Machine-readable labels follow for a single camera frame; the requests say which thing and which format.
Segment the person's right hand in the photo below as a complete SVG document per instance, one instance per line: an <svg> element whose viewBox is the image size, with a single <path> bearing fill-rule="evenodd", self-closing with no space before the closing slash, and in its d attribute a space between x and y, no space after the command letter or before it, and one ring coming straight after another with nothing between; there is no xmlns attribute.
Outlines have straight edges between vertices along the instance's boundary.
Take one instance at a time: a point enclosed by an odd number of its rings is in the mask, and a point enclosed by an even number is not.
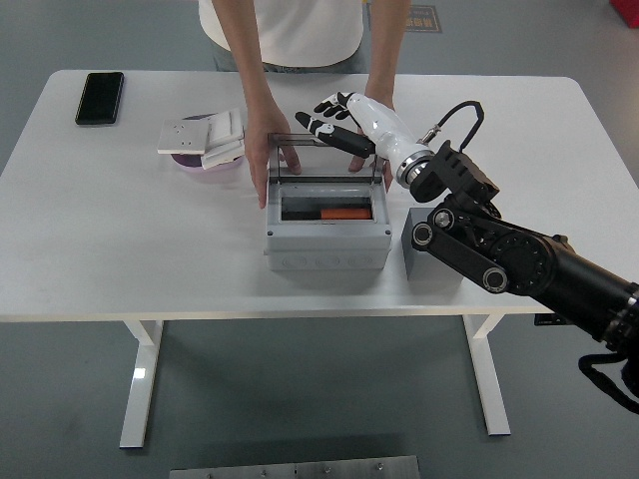
<svg viewBox="0 0 639 479"><path fill-rule="evenodd" d="M288 135L290 124L273 101L247 102L248 125L246 128L245 153L249 161L252 182L258 196L259 208L267 203L269 180L270 136Z"/></svg>

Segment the person's left hand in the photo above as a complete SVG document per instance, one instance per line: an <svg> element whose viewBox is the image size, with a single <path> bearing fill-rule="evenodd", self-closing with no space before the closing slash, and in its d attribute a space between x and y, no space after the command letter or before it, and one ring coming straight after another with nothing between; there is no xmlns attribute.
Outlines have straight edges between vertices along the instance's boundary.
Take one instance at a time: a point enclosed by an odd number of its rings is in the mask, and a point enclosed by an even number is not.
<svg viewBox="0 0 639 479"><path fill-rule="evenodd" d="M372 88L366 88L365 94L369 98L376 100L382 105L385 105L390 110L394 109L393 93L389 93L389 92L383 93L382 91L379 91L379 92L374 91ZM356 173L363 168L364 163L365 163L365 159L358 156L354 156L348 166L348 170L351 173ZM385 187L385 190L388 191L393 183L393 172L392 172L391 164L388 160L385 160L383 162L382 173L384 178L384 187Z"/></svg>

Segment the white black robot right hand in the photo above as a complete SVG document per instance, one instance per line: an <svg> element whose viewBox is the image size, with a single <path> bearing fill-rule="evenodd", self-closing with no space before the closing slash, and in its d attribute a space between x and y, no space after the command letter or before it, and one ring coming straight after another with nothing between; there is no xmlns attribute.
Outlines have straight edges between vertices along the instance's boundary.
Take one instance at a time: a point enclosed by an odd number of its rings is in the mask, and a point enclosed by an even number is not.
<svg viewBox="0 0 639 479"><path fill-rule="evenodd" d="M409 158L434 155L394 110L360 93L332 94L315 107L315 113L296 112L295 118L322 142L355 156L366 159L376 154L397 169ZM352 117L362 134L330 124L328 117Z"/></svg>

